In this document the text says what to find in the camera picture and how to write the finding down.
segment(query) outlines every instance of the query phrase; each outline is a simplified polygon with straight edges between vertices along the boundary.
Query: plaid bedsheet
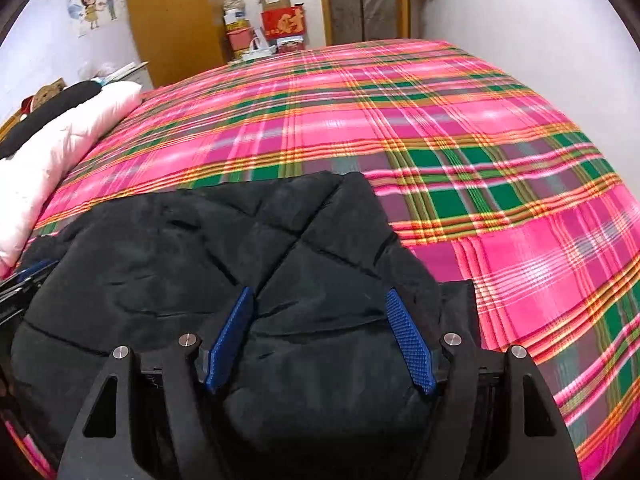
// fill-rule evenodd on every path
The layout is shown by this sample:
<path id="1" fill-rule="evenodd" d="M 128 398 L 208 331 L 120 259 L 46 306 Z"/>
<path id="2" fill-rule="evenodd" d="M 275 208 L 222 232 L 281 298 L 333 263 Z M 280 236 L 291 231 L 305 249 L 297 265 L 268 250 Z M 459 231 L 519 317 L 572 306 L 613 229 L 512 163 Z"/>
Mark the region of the plaid bedsheet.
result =
<path id="1" fill-rule="evenodd" d="M 485 346 L 530 349 L 594 478 L 640 410 L 640 207 L 566 116 L 450 44 L 298 52 L 159 89 L 34 235 L 116 197 L 320 170 L 361 171 L 437 279 L 475 281 Z"/>

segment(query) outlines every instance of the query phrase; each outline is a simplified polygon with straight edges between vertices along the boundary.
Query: yellow dress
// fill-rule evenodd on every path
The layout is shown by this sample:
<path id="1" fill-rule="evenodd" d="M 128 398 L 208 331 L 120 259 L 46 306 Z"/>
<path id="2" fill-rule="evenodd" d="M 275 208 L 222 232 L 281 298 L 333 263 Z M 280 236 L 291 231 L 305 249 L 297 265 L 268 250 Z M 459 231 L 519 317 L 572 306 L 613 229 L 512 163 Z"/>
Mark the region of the yellow dress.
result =
<path id="1" fill-rule="evenodd" d="M 95 5 L 86 6 L 85 18 L 88 22 L 98 21 L 98 12 L 96 11 Z"/>

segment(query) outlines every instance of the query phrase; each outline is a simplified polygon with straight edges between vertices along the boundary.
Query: black pillow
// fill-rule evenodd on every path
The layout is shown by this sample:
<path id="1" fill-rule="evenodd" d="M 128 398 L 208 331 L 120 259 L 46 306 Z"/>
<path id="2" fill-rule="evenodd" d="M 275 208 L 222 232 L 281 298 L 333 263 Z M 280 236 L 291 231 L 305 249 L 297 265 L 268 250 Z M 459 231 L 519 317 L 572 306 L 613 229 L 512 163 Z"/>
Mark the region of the black pillow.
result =
<path id="1" fill-rule="evenodd" d="M 9 130 L 0 142 L 0 158 L 17 152 L 20 147 L 39 132 L 46 124 L 67 110 L 88 101 L 100 93 L 102 86 L 95 81 L 81 81 L 66 88 L 55 97 L 30 113 L 23 121 Z"/>

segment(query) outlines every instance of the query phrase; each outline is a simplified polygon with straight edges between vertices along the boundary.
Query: silver screw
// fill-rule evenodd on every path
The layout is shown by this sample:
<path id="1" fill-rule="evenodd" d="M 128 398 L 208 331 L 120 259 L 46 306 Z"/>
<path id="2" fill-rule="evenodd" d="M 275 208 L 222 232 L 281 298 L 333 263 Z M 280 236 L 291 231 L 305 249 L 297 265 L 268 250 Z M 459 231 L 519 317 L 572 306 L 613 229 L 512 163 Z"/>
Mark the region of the silver screw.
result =
<path id="1" fill-rule="evenodd" d="M 181 346 L 191 346 L 196 342 L 196 339 L 195 334 L 183 334 L 180 336 L 180 339 L 178 339 L 178 343 L 180 343 Z"/>
<path id="2" fill-rule="evenodd" d="M 523 346 L 516 345 L 511 347 L 511 353 L 515 355 L 518 359 L 522 359 L 527 356 L 527 349 Z"/>
<path id="3" fill-rule="evenodd" d="M 118 346 L 113 351 L 113 356 L 116 359 L 122 359 L 122 358 L 126 357 L 128 354 L 129 354 L 129 349 L 126 346 Z"/>
<path id="4" fill-rule="evenodd" d="M 462 343 L 462 338 L 453 332 L 444 335 L 444 342 L 449 346 L 458 346 Z"/>

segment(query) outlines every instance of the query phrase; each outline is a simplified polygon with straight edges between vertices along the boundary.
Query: wooden wardrobe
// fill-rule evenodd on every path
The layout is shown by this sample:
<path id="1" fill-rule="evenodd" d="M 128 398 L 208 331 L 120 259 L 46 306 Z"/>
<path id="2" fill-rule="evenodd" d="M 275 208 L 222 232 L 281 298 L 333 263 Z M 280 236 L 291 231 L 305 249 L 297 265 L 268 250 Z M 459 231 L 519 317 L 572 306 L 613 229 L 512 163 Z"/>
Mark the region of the wooden wardrobe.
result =
<path id="1" fill-rule="evenodd" d="M 131 29 L 156 87 L 225 64 L 225 0 L 127 0 Z"/>

